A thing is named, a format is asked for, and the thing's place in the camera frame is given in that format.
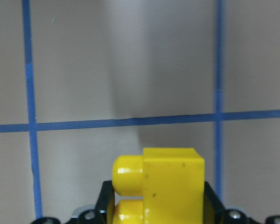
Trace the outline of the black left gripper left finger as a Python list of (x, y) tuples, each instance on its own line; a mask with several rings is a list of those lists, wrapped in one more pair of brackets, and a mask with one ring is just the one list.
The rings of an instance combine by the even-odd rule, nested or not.
[(104, 181), (95, 205), (95, 224), (112, 224), (115, 209), (115, 191), (112, 181)]

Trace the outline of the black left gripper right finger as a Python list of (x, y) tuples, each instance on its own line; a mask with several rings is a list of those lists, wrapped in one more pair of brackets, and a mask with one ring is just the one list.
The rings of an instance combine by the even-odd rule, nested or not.
[(221, 224), (224, 216), (224, 206), (210, 184), (204, 182), (203, 223)]

